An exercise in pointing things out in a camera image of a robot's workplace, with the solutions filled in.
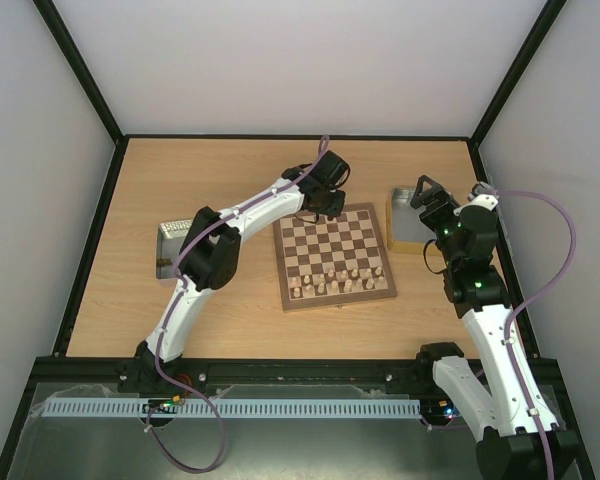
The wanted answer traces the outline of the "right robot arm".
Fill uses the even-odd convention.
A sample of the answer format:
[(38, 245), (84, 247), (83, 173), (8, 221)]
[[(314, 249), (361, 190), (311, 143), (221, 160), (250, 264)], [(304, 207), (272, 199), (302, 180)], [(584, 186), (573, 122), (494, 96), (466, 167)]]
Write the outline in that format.
[(422, 346), (416, 379), (442, 390), (476, 441), (485, 479), (560, 479), (575, 460), (577, 434), (560, 426), (526, 359), (503, 278), (492, 263), (499, 240), (498, 194), (476, 184), (459, 204), (441, 184), (419, 177), (410, 201), (442, 253), (447, 299), (478, 350), (485, 379), (453, 342)]

